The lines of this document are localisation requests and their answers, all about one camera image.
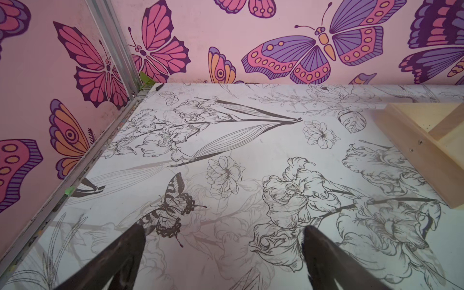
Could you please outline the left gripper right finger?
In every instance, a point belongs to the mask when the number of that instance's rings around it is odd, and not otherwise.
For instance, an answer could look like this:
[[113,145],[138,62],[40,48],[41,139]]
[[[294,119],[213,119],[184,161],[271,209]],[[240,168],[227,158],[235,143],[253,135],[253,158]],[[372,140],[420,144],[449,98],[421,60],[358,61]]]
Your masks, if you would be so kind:
[[314,290],[389,289],[314,226],[303,230],[302,252]]

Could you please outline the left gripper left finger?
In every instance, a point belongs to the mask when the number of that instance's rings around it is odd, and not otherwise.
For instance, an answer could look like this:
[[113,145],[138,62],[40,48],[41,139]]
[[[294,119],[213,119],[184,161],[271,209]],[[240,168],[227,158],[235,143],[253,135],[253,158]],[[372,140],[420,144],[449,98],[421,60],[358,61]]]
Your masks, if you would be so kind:
[[131,290],[134,288],[146,237],[143,226],[134,224],[77,273],[57,286],[58,290]]

